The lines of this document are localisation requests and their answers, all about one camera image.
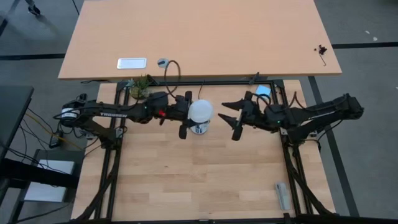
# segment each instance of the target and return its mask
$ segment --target small round object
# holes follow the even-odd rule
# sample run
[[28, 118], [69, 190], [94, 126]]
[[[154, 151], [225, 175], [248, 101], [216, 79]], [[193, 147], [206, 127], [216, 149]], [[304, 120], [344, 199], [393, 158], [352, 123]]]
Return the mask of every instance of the small round object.
[[204, 134], [209, 127], [210, 119], [213, 117], [213, 106], [207, 100], [197, 100], [193, 102], [188, 111], [190, 118], [196, 125], [190, 129], [195, 134]]
[[161, 59], [159, 59], [158, 61], [157, 61], [157, 65], [160, 67], [160, 68], [165, 68], [166, 67], [166, 65], [169, 63], [169, 60], [167, 59], [167, 58], [161, 58]]

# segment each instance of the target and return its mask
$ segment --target small plant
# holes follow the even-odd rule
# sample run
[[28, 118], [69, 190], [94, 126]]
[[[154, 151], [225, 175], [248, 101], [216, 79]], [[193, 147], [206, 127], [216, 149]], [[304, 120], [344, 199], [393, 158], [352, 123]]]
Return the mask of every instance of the small plant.
[[134, 99], [143, 100], [149, 96], [148, 87], [151, 81], [148, 80], [147, 76], [142, 76], [136, 79], [131, 79], [129, 81], [130, 85], [130, 95]]

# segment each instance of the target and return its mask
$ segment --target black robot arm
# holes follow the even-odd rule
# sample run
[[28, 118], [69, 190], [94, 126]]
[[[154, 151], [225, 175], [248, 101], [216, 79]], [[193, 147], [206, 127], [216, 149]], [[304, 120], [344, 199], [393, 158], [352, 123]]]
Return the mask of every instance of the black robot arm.
[[169, 105], [167, 95], [166, 92], [152, 93], [143, 103], [124, 106], [97, 103], [95, 100], [87, 101], [87, 95], [82, 94], [76, 100], [63, 105], [59, 120], [66, 127], [81, 128], [92, 135], [98, 136], [102, 147], [110, 147], [111, 149], [120, 145], [118, 139], [123, 134], [123, 128], [111, 129], [102, 127], [93, 121], [93, 117], [128, 118], [135, 123], [141, 124], [148, 123], [152, 118], [159, 118], [160, 125], [166, 119], [181, 121], [179, 136], [185, 139], [187, 128], [191, 126], [187, 116], [192, 102], [192, 92], [187, 91], [185, 96], [177, 95], [175, 97], [176, 103], [172, 105]]
[[242, 134], [242, 125], [250, 125], [272, 133], [284, 128], [292, 144], [300, 144], [313, 132], [325, 126], [346, 119], [358, 119], [363, 114], [363, 108], [355, 97], [349, 94], [319, 105], [307, 108], [289, 108], [284, 105], [267, 104], [262, 112], [259, 105], [252, 101], [253, 93], [247, 91], [244, 98], [233, 103], [222, 103], [233, 110], [241, 110], [238, 119], [218, 114], [234, 130], [232, 139], [238, 141]]

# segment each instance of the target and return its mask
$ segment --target wooden table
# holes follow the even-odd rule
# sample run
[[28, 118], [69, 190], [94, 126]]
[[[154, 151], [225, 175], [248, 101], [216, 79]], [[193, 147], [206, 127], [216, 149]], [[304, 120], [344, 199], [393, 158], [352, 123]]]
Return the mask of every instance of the wooden table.
[[[300, 82], [286, 80], [284, 83], [287, 98], [291, 99], [297, 91], [298, 100], [304, 105]], [[113, 103], [115, 88], [116, 84], [102, 84], [98, 101]], [[200, 97], [213, 104], [215, 113], [234, 116], [238, 112], [221, 106], [221, 102], [239, 100], [245, 91], [256, 88], [257, 85], [203, 86]], [[152, 91], [163, 89], [151, 88]], [[175, 93], [183, 95], [187, 90], [193, 92], [196, 100], [199, 86], [180, 86]], [[109, 126], [109, 118], [95, 120]], [[283, 217], [275, 183], [284, 181], [289, 187], [289, 181], [279, 134], [245, 126], [241, 140], [232, 141], [231, 128], [218, 116], [211, 120], [207, 133], [199, 136], [188, 131], [186, 140], [178, 138], [178, 121], [165, 121], [159, 126], [159, 120], [149, 124], [127, 120], [126, 126], [114, 221]], [[308, 186], [326, 208], [333, 211], [317, 145], [307, 141], [300, 146], [300, 152]], [[85, 158], [72, 218], [79, 216], [93, 199], [103, 159], [103, 149]], [[304, 209], [302, 194], [298, 194]], [[103, 215], [107, 202], [108, 194], [104, 197]], [[292, 205], [291, 208], [289, 212], [294, 215]]]
[[[118, 70], [119, 58], [147, 65]], [[312, 0], [109, 0], [84, 2], [58, 77], [159, 77], [160, 58], [191, 77], [341, 73]]]

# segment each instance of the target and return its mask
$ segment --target floor stripe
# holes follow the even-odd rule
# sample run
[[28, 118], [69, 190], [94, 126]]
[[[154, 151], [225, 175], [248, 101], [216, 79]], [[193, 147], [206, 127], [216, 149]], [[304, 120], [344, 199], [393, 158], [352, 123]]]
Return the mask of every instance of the floor stripe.
[[[323, 101], [322, 101], [321, 93], [319, 91], [319, 87], [318, 87], [315, 77], [310, 76], [310, 77], [308, 77], [308, 80], [310, 81], [310, 85], [311, 85], [312, 93], [315, 98], [315, 102], [317, 104], [322, 103]], [[347, 203], [349, 214], [352, 217], [359, 217], [359, 212], [358, 212], [358, 208], [356, 207], [353, 191], [351, 190], [351, 187], [349, 186], [347, 173], [345, 171], [343, 161], [341, 160], [340, 152], [338, 150], [338, 146], [337, 146], [337, 142], [336, 142], [336, 138], [335, 138], [335, 134], [333, 133], [333, 130], [328, 131], [326, 133], [326, 136], [328, 138], [331, 156], [333, 157], [333, 162], [335, 163], [335, 166], [336, 166], [337, 175], [340, 180], [341, 188], [343, 189], [343, 194], [344, 194], [344, 198]]]
[[65, 54], [40, 54], [40, 55], [4, 55], [0, 60], [37, 60], [37, 59], [55, 59], [65, 58]]
[[398, 47], [398, 42], [363, 43], [363, 44], [332, 44], [333, 49], [362, 49], [376, 47]]

